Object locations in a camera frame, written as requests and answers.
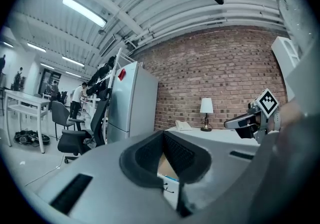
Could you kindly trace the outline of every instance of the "chair armrest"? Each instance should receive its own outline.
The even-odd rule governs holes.
[[[72,119],[72,118],[69,118],[68,121],[70,121],[70,122],[77,122],[77,123],[84,123],[84,122],[85,122],[85,121],[83,121],[83,120]]]
[[[62,130],[62,134],[75,136],[75,137],[86,137],[85,131],[75,131],[75,130]]]

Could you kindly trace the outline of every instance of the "fluorescent ceiling light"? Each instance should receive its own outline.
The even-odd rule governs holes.
[[[7,42],[3,42],[3,44],[7,45],[10,48],[13,48],[13,46],[11,44],[7,43]]]
[[[100,27],[104,27],[106,25],[106,21],[103,20],[101,17],[90,11],[89,9],[85,8],[84,6],[80,5],[79,3],[75,2],[74,0],[62,0],[62,3],[69,8],[77,11],[81,15],[84,15],[86,18],[90,19],[91,21],[95,22]]]
[[[50,68],[50,69],[53,69],[54,70],[54,68],[53,67],[51,67],[51,66],[47,66],[47,65],[45,65],[45,64],[43,64],[43,63],[40,63],[42,66],[45,66],[45,67],[48,67],[48,68]]]
[[[36,50],[40,50],[40,51],[42,51],[42,52],[46,52],[45,49],[39,48],[39,47],[37,47],[37,46],[35,46],[35,45],[32,45],[32,44],[30,44],[30,43],[27,43],[27,45],[28,45],[29,47],[32,47],[32,48],[36,49]]]
[[[80,76],[80,75],[73,74],[73,73],[69,73],[69,72],[67,72],[67,71],[66,71],[66,73],[67,73],[67,74],[71,74],[71,75],[74,75],[74,76],[77,76],[77,77],[81,78],[81,76]]]
[[[81,67],[84,67],[85,65],[84,64],[82,64],[82,63],[79,63],[79,62],[77,62],[77,61],[75,61],[75,60],[72,60],[72,59],[70,59],[70,58],[66,58],[66,57],[62,57],[64,60],[67,60],[67,61],[69,61],[69,62],[71,62],[71,63],[74,63],[74,64],[76,64],[76,65],[80,65]]]

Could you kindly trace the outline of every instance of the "person in white shirt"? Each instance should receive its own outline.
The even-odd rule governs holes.
[[[80,98],[84,97],[87,98],[87,96],[84,95],[83,90],[87,88],[86,82],[83,82],[81,86],[77,87],[73,93],[71,93],[72,101],[70,103],[70,117],[72,119],[76,119],[80,107]]]

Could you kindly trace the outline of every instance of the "brick wall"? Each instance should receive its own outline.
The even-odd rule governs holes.
[[[211,97],[213,128],[246,112],[263,89],[269,88],[280,104],[286,89],[271,45],[287,34],[258,27],[202,30],[146,49],[132,57],[159,80],[155,129],[175,121],[201,127],[201,98]]]

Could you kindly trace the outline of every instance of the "lamp base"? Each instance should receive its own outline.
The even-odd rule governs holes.
[[[207,129],[206,129],[205,127],[201,127],[200,130],[201,130],[201,131],[212,131],[211,128],[207,128]]]

